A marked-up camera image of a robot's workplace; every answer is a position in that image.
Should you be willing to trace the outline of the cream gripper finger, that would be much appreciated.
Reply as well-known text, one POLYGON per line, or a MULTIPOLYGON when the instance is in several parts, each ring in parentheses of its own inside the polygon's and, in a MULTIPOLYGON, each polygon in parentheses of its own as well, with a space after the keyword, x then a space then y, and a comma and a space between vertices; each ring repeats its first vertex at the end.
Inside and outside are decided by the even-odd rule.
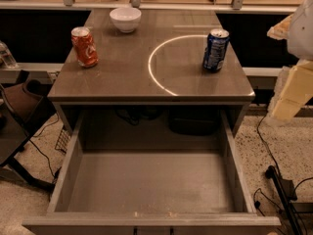
POLYGON ((291 19, 292 15, 289 15, 279 23, 271 26, 270 29, 267 31, 267 35, 276 40, 288 39, 291 19))
POLYGON ((283 68, 268 109, 269 121, 290 121, 313 98, 313 62, 300 60, 283 68))

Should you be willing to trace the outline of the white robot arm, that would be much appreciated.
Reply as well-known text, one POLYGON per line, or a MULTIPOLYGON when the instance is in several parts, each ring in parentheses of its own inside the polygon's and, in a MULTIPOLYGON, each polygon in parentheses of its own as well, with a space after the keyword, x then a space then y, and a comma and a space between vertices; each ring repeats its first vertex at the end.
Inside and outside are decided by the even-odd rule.
POLYGON ((279 125, 290 121, 313 98, 313 0, 304 0, 267 35, 286 39, 288 52, 298 58, 296 65, 280 71, 268 107, 267 121, 279 125))

